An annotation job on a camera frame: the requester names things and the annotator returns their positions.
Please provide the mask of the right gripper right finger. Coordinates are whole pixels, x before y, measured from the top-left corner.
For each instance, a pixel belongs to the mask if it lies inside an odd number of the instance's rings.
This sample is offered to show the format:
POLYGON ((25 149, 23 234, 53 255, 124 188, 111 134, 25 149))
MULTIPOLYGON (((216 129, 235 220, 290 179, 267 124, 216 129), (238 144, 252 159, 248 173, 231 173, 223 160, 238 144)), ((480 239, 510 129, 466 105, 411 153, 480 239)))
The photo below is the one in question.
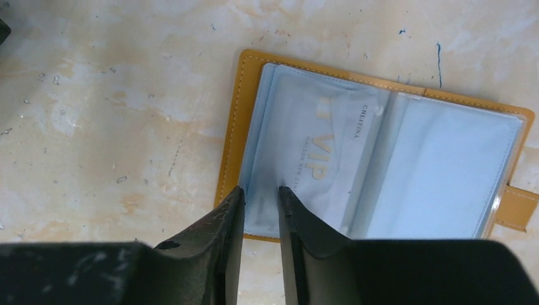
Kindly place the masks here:
POLYGON ((287 304, 537 304, 519 259, 489 240, 352 240, 278 190, 287 304))

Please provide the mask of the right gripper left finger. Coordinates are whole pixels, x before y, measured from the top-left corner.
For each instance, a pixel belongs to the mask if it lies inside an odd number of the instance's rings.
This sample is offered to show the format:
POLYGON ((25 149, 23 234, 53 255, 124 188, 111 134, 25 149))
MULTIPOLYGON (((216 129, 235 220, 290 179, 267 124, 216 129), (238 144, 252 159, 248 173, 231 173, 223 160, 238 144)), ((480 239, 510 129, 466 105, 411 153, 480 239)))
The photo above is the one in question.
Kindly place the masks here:
POLYGON ((236 304, 245 198, 150 247, 139 241, 3 243, 2 304, 236 304))

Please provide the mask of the yellow leather card holder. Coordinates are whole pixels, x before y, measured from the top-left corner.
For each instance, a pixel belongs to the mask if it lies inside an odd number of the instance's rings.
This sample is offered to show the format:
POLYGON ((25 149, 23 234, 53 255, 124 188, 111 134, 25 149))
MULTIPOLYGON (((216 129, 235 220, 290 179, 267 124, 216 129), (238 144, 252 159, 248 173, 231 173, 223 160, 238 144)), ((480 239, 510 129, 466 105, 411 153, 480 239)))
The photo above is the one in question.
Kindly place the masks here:
POLYGON ((533 111, 246 49, 238 59, 215 200, 243 189, 249 238, 279 235, 279 225, 276 234, 250 228, 248 191, 274 93, 285 88, 386 94, 343 225, 335 229, 351 239, 485 238, 494 224, 524 231, 538 206, 536 193, 510 186, 533 111))

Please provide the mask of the white VIP card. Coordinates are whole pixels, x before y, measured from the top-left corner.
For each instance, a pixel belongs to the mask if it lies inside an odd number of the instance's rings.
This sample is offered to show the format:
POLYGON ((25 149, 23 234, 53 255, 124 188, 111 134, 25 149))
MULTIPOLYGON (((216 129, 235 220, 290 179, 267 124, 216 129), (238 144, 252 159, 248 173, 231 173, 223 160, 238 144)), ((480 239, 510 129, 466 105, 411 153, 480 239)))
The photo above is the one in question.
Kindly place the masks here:
POLYGON ((386 94, 371 91, 275 91, 248 191, 250 228, 277 233, 277 192, 287 186, 339 229, 367 138, 385 105, 386 94))

